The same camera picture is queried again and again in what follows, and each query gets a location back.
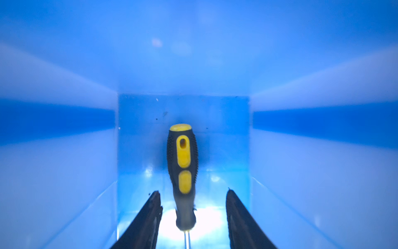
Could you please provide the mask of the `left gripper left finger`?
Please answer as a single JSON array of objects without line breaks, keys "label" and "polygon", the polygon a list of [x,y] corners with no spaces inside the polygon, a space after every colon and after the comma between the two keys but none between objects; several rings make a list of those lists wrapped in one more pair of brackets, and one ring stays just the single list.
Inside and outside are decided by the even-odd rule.
[{"label": "left gripper left finger", "polygon": [[111,249],[155,249],[162,213],[161,196],[155,191]]}]

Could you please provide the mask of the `yellow black handled screwdriver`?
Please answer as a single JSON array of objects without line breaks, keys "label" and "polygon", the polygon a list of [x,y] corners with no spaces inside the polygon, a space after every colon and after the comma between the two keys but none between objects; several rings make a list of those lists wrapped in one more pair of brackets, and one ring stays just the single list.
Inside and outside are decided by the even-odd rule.
[{"label": "yellow black handled screwdriver", "polygon": [[184,233],[185,248],[189,249],[190,231],[197,221],[194,200],[199,167],[197,140],[190,125],[170,127],[166,157],[176,204],[176,226]]}]

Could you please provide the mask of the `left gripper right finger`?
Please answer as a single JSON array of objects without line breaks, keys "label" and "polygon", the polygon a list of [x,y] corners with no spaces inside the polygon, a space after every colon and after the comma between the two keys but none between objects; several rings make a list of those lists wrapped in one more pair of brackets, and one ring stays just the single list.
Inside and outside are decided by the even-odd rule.
[{"label": "left gripper right finger", "polygon": [[276,249],[276,246],[243,205],[233,190],[228,190],[226,212],[232,249]]}]

